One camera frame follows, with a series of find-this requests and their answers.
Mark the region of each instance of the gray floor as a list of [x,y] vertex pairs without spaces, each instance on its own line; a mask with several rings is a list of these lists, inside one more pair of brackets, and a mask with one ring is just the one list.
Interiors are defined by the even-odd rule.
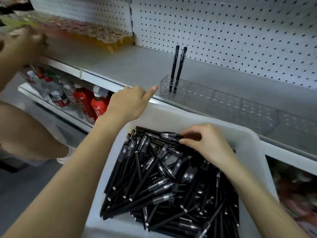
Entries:
[[0,236],[34,200],[61,165],[50,160],[17,173],[0,170]]

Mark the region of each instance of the white pegboard with holes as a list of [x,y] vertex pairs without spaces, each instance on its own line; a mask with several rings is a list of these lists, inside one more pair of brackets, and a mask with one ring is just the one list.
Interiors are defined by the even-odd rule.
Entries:
[[30,0],[39,12],[132,31],[129,3],[124,0]]
[[317,0],[132,0],[136,45],[317,90]]

